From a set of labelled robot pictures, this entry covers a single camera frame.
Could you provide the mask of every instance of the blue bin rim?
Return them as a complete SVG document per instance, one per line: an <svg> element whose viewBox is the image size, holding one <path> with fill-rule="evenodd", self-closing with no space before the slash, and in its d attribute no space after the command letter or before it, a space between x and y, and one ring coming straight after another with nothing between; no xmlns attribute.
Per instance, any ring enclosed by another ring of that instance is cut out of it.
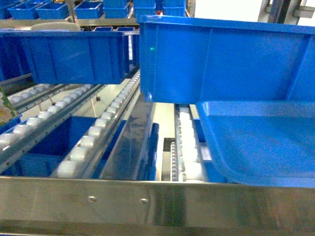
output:
<svg viewBox="0 0 315 236"><path fill-rule="evenodd" d="M276 33L303 33L315 34L315 27L296 26L285 24L270 24L260 22L243 22L243 21L226 21L226 20L212 20L191 17L179 16L158 16L158 15L141 15L137 17L138 23L146 24L164 24L164 25L182 25L193 27L209 27L219 29L241 29L241 30L255 30L268 31Z"/></svg>
<svg viewBox="0 0 315 236"><path fill-rule="evenodd" d="M49 8L42 9L43 7L45 7L45 6L49 5L49 4L54 4L54 5L57 5L57 4L58 4L58 5L60 5L60 7L56 8L56 9L49 9ZM53 3L53 2L49 2L49 3L46 3L46 4L42 5L42 6L40 6L39 8L37 8L36 11L37 11L37 10L41 10L41 11L42 11L42 10L56 11L56 10L60 10L61 8L65 7L65 6L67 6L66 3Z"/></svg>
<svg viewBox="0 0 315 236"><path fill-rule="evenodd" d="M82 5L82 4L86 4L86 3L95 3L95 4L97 4L97 5L95 5L95 7L89 7L89 8L81 8L80 6ZM101 1L84 1L84 2L82 2L82 3L80 3L79 5L77 5L75 8L74 8L74 10L91 10L91 9L97 9L99 6L101 6L103 4L103 2L101 2Z"/></svg>
<svg viewBox="0 0 315 236"><path fill-rule="evenodd" d="M45 31L0 31L1 36L8 37L122 37L124 32L117 31L79 31L79 32L68 32L68 31L57 31L57 30L45 30Z"/></svg>
<svg viewBox="0 0 315 236"><path fill-rule="evenodd" d="M258 109L246 109L247 105L253 104L253 107ZM315 102L304 101L200 101L196 104L200 116L201 127L205 135L206 142L209 133L213 134L210 127L207 126L208 116L250 116L263 117L265 113L273 113L271 116L266 117L303 117L314 118ZM259 107L266 106L267 109L260 111ZM289 108L301 108L296 113L290 111ZM230 169L225 162L226 156L220 154L219 156L212 155L212 162L216 169L229 180L239 183L252 185L252 186L271 186L271 187L315 187L313 177L278 177L278 176L253 176L246 172L238 172L235 169Z"/></svg>
<svg viewBox="0 0 315 236"><path fill-rule="evenodd" d="M130 2L125 7L103 7L104 10L126 10L129 7Z"/></svg>
<svg viewBox="0 0 315 236"><path fill-rule="evenodd" d="M21 5L26 5L26 4L33 4L34 6L31 8L19 8ZM18 4L16 6L13 6L13 7L9 8L8 10L11 10L11 9L18 10L18 11L19 10L33 10L33 9L38 8L38 6L41 6L41 5L42 5L42 3L24 2L24 3Z"/></svg>

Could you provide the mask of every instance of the blue storage tote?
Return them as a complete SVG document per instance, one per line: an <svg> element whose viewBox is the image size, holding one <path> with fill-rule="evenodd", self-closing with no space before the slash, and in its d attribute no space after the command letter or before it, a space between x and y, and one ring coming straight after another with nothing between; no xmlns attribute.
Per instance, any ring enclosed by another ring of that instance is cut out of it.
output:
<svg viewBox="0 0 315 236"><path fill-rule="evenodd" d="M105 8L105 18L112 19L112 18L126 18L129 14L129 4L123 8Z"/></svg>
<svg viewBox="0 0 315 236"><path fill-rule="evenodd" d="M78 19L98 19L103 14L103 3L99 1L85 1L74 8Z"/></svg>
<svg viewBox="0 0 315 236"><path fill-rule="evenodd" d="M11 18L11 14L9 12L9 8L13 7L14 3L9 3L7 5L0 5L0 19L9 19Z"/></svg>
<svg viewBox="0 0 315 236"><path fill-rule="evenodd" d="M118 27L117 31L126 32L134 31L134 27ZM125 60L125 73L130 72L130 62L129 62L129 36L124 36L124 60Z"/></svg>
<svg viewBox="0 0 315 236"><path fill-rule="evenodd" d="M31 72L19 38L0 36L0 52L0 81Z"/></svg>
<svg viewBox="0 0 315 236"><path fill-rule="evenodd" d="M166 16L185 16L184 7L165 7L164 15Z"/></svg>
<svg viewBox="0 0 315 236"><path fill-rule="evenodd" d="M155 15L155 7L134 7L134 16L135 18L140 17L141 15Z"/></svg>
<svg viewBox="0 0 315 236"><path fill-rule="evenodd" d="M41 6L40 3L25 2L11 7L8 10L12 17L16 20L34 20L39 18L39 15L36 11L36 8L39 6Z"/></svg>
<svg viewBox="0 0 315 236"><path fill-rule="evenodd" d="M185 0L163 0L164 7L185 7Z"/></svg>
<svg viewBox="0 0 315 236"><path fill-rule="evenodd" d="M94 31L113 31L113 27L112 27L112 26L108 26L108 27L95 27Z"/></svg>
<svg viewBox="0 0 315 236"><path fill-rule="evenodd" d="M315 103L197 103L215 168L258 186L315 187Z"/></svg>
<svg viewBox="0 0 315 236"><path fill-rule="evenodd" d="M167 16L137 21L147 101L315 99L314 27Z"/></svg>
<svg viewBox="0 0 315 236"><path fill-rule="evenodd" d="M40 19L64 19L69 16L66 3L48 3L36 9Z"/></svg>
<svg viewBox="0 0 315 236"><path fill-rule="evenodd" d="M38 84L120 84L125 78L122 32L2 34L21 39L33 80Z"/></svg>
<svg viewBox="0 0 315 236"><path fill-rule="evenodd" d="M103 0L104 8L124 8L129 0Z"/></svg>
<svg viewBox="0 0 315 236"><path fill-rule="evenodd" d="M133 0L133 6L136 8L155 8L156 0Z"/></svg>

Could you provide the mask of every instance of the metal bolt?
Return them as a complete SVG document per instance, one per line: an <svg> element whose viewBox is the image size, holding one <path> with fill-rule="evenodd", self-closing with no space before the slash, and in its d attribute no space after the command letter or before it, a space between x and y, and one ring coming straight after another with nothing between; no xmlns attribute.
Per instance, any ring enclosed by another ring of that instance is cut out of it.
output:
<svg viewBox="0 0 315 236"><path fill-rule="evenodd" d="M97 198L94 196L89 196L88 199L90 203L95 203L97 201Z"/></svg>
<svg viewBox="0 0 315 236"><path fill-rule="evenodd" d="M141 202L143 205L147 204L148 201L149 201L149 200L148 200L148 199L145 199L145 198L140 199L140 202Z"/></svg>

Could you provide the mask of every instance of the blue plastic crate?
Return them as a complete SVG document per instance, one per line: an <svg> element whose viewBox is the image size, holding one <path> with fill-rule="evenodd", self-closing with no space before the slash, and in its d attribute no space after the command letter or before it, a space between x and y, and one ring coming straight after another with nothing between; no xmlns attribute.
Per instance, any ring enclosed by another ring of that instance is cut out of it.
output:
<svg viewBox="0 0 315 236"><path fill-rule="evenodd" d="M14 5L14 3L10 3L8 5L0 5L0 19L11 18L12 16L8 9L14 7Z"/></svg>
<svg viewBox="0 0 315 236"><path fill-rule="evenodd" d="M154 15L156 13L155 7L134 7L133 9L135 18L141 15Z"/></svg>
<svg viewBox="0 0 315 236"><path fill-rule="evenodd" d="M6 132L7 130L11 129L12 127L16 126L19 123L21 123L21 115L19 115L16 118L10 120L9 123L0 126L0 134Z"/></svg>
<svg viewBox="0 0 315 236"><path fill-rule="evenodd" d="M108 26L108 27L95 27L94 31L113 31L113 27L112 27L112 26Z"/></svg>
<svg viewBox="0 0 315 236"><path fill-rule="evenodd" d="M136 8L155 8L156 0L133 0L133 6Z"/></svg>
<svg viewBox="0 0 315 236"><path fill-rule="evenodd" d="M38 84L120 84L125 78L122 32L2 34L8 39L21 39L33 80Z"/></svg>
<svg viewBox="0 0 315 236"><path fill-rule="evenodd" d="M40 19L64 19L69 16L66 3L48 3L36 9Z"/></svg>
<svg viewBox="0 0 315 236"><path fill-rule="evenodd" d="M117 31L134 31L134 27L118 27ZM129 61L129 39L128 35L124 36L124 60L125 60L125 73L130 72L130 61Z"/></svg>
<svg viewBox="0 0 315 236"><path fill-rule="evenodd" d="M98 19L103 14L103 3L99 1L85 1L74 8L78 19Z"/></svg>
<svg viewBox="0 0 315 236"><path fill-rule="evenodd" d="M185 8L184 7L164 7L164 15L185 16Z"/></svg>
<svg viewBox="0 0 315 236"><path fill-rule="evenodd" d="M137 21L148 101L315 100L313 27L167 16Z"/></svg>
<svg viewBox="0 0 315 236"><path fill-rule="evenodd" d="M19 38L0 36L0 52L0 81L31 72Z"/></svg>
<svg viewBox="0 0 315 236"><path fill-rule="evenodd" d="M105 18L126 18L129 13L129 5L123 8L104 8Z"/></svg>
<svg viewBox="0 0 315 236"><path fill-rule="evenodd" d="M163 0L164 7L185 7L185 0Z"/></svg>
<svg viewBox="0 0 315 236"><path fill-rule="evenodd" d="M16 20L34 20L39 18L39 15L36 11L36 8L39 6L41 6L40 3L25 2L11 7L8 10L12 17Z"/></svg>
<svg viewBox="0 0 315 236"><path fill-rule="evenodd" d="M258 186L315 187L314 102L197 104L215 168Z"/></svg>
<svg viewBox="0 0 315 236"><path fill-rule="evenodd" d="M124 8L129 0L103 0L104 8Z"/></svg>

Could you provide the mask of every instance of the white roller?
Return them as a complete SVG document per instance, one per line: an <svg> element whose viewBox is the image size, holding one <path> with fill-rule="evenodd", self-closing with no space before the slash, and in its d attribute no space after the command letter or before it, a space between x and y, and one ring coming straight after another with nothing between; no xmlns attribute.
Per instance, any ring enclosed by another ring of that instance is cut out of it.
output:
<svg viewBox="0 0 315 236"><path fill-rule="evenodd" d="M27 99L27 98L31 97L32 95L28 92L23 92L23 93L21 93L21 96L23 99Z"/></svg>
<svg viewBox="0 0 315 236"><path fill-rule="evenodd" d="M117 110L118 110L117 107L112 107L112 106L110 106L110 107L108 107L108 108L106 109L107 112L113 113L113 114L115 114L115 113L117 112Z"/></svg>
<svg viewBox="0 0 315 236"><path fill-rule="evenodd" d="M74 93L77 93L79 96L81 96L83 94L83 91L80 89L77 89Z"/></svg>
<svg viewBox="0 0 315 236"><path fill-rule="evenodd" d="M71 102L74 101L74 98L73 98L73 97L70 97L70 96L66 96L66 97L64 97L64 98L62 99L62 101L64 101L64 102L70 104Z"/></svg>
<svg viewBox="0 0 315 236"><path fill-rule="evenodd" d="M89 156L89 149L86 147L75 147L71 150L70 161L74 162L85 162Z"/></svg>
<svg viewBox="0 0 315 236"><path fill-rule="evenodd" d="M95 136L83 136L81 139L80 146L84 148L92 148L95 146L97 139Z"/></svg>
<svg viewBox="0 0 315 236"><path fill-rule="evenodd" d="M25 135L33 130L33 127L27 124L16 125L13 129L13 133L17 135Z"/></svg>
<svg viewBox="0 0 315 236"><path fill-rule="evenodd" d="M44 84L43 86L44 86L44 88L46 88L46 89L49 89L50 87L52 87L52 85L50 85L50 84Z"/></svg>
<svg viewBox="0 0 315 236"><path fill-rule="evenodd" d="M119 102L119 103L123 103L124 99L122 97L116 97L114 101Z"/></svg>
<svg viewBox="0 0 315 236"><path fill-rule="evenodd" d="M40 93L46 90L46 88L44 86L36 86L35 90L38 91L38 93Z"/></svg>
<svg viewBox="0 0 315 236"><path fill-rule="evenodd" d="M28 119L28 121L26 122L27 125L35 128L38 127L40 125L40 123L42 123L44 121L44 119L42 118L38 118L38 117L31 117Z"/></svg>
<svg viewBox="0 0 315 236"><path fill-rule="evenodd" d="M52 113L56 113L59 110L61 110L61 107L58 107L58 106L50 106L47 109L48 112L52 112Z"/></svg>
<svg viewBox="0 0 315 236"><path fill-rule="evenodd" d="M13 96L10 101L11 101L11 103L19 103L22 100L23 100L23 98L21 96Z"/></svg>
<svg viewBox="0 0 315 236"><path fill-rule="evenodd" d="M54 113L52 112L39 112L37 117L42 118L43 120L48 119L51 117Z"/></svg>
<svg viewBox="0 0 315 236"><path fill-rule="evenodd" d="M202 167L200 163L189 162L185 163L186 180L204 181L202 175Z"/></svg>
<svg viewBox="0 0 315 236"><path fill-rule="evenodd" d="M0 135L0 148L3 149L8 145L13 144L19 139L19 135L14 133L7 133L7 134L1 134Z"/></svg>
<svg viewBox="0 0 315 236"><path fill-rule="evenodd" d="M73 93L69 94L69 97L72 97L73 100L75 100L79 97L79 94L73 92Z"/></svg>
<svg viewBox="0 0 315 236"><path fill-rule="evenodd" d="M84 85L84 87L88 88L88 89L91 89L93 87L93 85Z"/></svg>
<svg viewBox="0 0 315 236"><path fill-rule="evenodd" d="M79 170L79 163L74 161L63 161L57 169L59 178L74 178Z"/></svg>
<svg viewBox="0 0 315 236"><path fill-rule="evenodd" d="M106 112L103 112L100 117L101 117L102 119L110 120L110 119L113 117L113 113L112 113L112 112L109 112L109 111L106 111Z"/></svg>
<svg viewBox="0 0 315 236"><path fill-rule="evenodd" d="M112 107L117 107L117 108L119 108L120 105L121 105L121 103L114 101L114 102L112 102L110 105L111 105Z"/></svg>
<svg viewBox="0 0 315 236"><path fill-rule="evenodd" d="M96 119L94 126L105 127L107 125L107 123L108 123L107 119L99 118L99 119Z"/></svg>
<svg viewBox="0 0 315 236"><path fill-rule="evenodd" d="M65 102L65 101L60 101L60 102L56 102L56 105L57 107L61 107L61 108L64 108L65 106L67 106L68 103Z"/></svg>
<svg viewBox="0 0 315 236"><path fill-rule="evenodd" d="M91 126L88 130L88 135L90 136L99 136L101 135L103 129L101 127L98 126Z"/></svg>

